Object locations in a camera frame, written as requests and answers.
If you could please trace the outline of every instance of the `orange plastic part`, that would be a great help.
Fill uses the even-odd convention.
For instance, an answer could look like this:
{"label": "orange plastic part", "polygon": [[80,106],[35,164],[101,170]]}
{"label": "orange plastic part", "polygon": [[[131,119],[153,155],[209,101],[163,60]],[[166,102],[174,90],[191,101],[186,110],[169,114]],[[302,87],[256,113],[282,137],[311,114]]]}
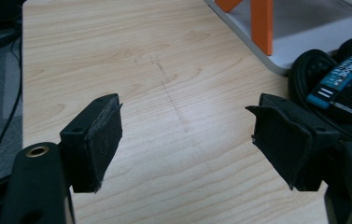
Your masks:
{"label": "orange plastic part", "polygon": [[234,7],[239,5],[243,0],[216,0],[217,6],[219,6],[224,12],[228,13],[232,11]]}
{"label": "orange plastic part", "polygon": [[273,53],[273,0],[251,1],[251,39],[266,55]]}

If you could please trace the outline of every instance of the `light wood tabletop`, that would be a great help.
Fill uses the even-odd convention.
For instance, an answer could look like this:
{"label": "light wood tabletop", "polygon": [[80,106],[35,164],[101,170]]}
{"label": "light wood tabletop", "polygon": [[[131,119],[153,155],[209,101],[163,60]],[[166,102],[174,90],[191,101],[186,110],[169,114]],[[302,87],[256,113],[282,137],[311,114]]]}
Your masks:
{"label": "light wood tabletop", "polygon": [[245,110],[270,72],[204,0],[29,0],[23,6],[23,145],[118,93],[123,138],[77,223],[327,223],[323,194],[291,191],[252,144]]}

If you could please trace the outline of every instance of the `black cable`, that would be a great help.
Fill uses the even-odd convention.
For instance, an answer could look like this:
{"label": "black cable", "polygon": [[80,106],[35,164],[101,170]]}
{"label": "black cable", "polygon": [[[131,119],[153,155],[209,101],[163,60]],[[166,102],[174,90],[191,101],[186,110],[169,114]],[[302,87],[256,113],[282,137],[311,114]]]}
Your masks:
{"label": "black cable", "polygon": [[9,125],[10,125],[10,122],[12,121],[14,115],[15,115],[15,112],[16,112],[16,109],[18,107],[18,104],[19,104],[19,101],[21,99],[21,90],[22,90],[22,68],[21,68],[21,44],[22,44],[22,41],[20,42],[20,51],[19,51],[19,54],[20,54],[20,57],[18,58],[17,55],[15,54],[15,52],[13,51],[13,47],[16,43],[17,39],[13,41],[11,47],[10,47],[10,51],[12,53],[13,56],[15,56],[15,58],[18,60],[19,62],[19,68],[21,70],[20,72],[20,80],[19,80],[19,89],[18,89],[18,95],[16,96],[16,100],[15,100],[15,103],[13,104],[13,107],[12,107],[12,111],[10,112],[9,114],[9,117],[7,118],[7,123],[5,124],[4,128],[3,128],[3,131],[1,132],[0,134],[0,146],[1,146],[1,143],[2,143],[2,140],[7,132],[7,129],[9,128]]}

